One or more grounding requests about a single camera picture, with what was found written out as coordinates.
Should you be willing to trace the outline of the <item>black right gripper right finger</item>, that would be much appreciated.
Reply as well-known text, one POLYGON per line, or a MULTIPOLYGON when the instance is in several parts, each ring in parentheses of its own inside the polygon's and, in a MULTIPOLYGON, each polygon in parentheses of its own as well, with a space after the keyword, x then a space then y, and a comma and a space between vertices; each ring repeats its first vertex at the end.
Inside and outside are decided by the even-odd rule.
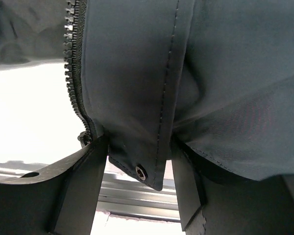
POLYGON ((172 170, 188 235, 294 235, 294 175, 253 181, 199 156, 178 138, 172 170))

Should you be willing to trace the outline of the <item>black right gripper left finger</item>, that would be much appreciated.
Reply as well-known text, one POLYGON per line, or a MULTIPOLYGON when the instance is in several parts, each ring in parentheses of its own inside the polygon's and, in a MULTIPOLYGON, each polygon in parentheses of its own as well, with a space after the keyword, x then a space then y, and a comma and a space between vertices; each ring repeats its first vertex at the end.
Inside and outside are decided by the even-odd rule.
POLYGON ((0 180, 0 235, 88 235, 107 158, 102 136, 22 177, 0 180))

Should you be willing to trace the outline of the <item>grey black gradient jacket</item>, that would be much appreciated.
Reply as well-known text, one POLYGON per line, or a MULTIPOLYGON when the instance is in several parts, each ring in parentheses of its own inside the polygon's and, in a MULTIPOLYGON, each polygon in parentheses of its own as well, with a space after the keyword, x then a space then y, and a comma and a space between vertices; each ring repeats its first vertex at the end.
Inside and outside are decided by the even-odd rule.
POLYGON ((221 184, 294 174, 294 0, 0 0, 0 68, 57 60, 86 142, 155 190, 172 137, 221 184))

